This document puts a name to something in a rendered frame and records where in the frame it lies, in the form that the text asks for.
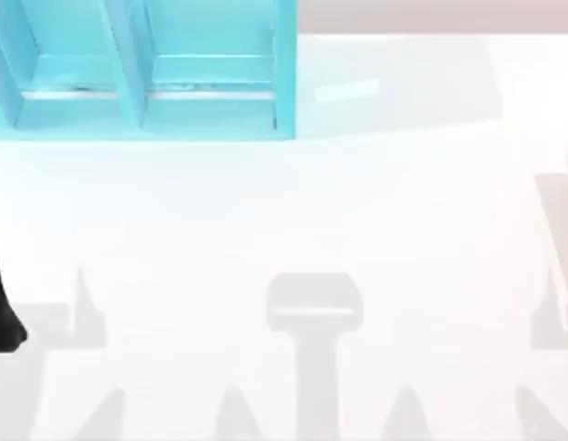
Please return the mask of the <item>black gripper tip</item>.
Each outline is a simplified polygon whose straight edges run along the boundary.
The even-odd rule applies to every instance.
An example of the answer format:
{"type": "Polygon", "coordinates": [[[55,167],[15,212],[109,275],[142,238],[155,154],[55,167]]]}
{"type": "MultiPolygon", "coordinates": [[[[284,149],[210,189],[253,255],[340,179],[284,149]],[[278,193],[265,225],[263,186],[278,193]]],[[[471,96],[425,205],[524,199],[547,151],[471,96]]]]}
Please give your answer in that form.
{"type": "Polygon", "coordinates": [[[10,304],[0,273],[0,354],[14,353],[28,340],[28,331],[10,304]]]}

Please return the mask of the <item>light blue rack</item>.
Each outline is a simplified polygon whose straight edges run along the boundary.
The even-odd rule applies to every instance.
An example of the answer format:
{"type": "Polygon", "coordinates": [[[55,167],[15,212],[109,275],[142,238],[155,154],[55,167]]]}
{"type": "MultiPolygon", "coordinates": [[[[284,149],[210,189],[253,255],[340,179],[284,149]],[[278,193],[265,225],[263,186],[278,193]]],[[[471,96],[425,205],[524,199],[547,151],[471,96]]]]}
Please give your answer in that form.
{"type": "Polygon", "coordinates": [[[0,141],[288,140],[299,0],[0,0],[0,141]]]}

